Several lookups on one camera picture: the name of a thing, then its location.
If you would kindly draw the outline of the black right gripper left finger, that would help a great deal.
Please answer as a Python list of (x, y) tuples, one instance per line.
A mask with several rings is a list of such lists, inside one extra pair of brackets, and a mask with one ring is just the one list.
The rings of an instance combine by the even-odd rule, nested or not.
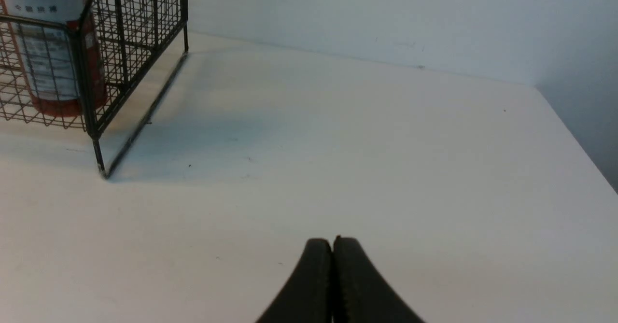
[(326, 239), (311, 238), (290, 277), (259, 323), (330, 323), (333, 253)]

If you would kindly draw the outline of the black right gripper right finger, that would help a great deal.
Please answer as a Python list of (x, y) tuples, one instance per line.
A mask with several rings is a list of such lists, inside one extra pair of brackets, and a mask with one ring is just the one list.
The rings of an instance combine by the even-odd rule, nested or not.
[(335, 323), (422, 323), (375, 268), (360, 242), (338, 236), (333, 245)]

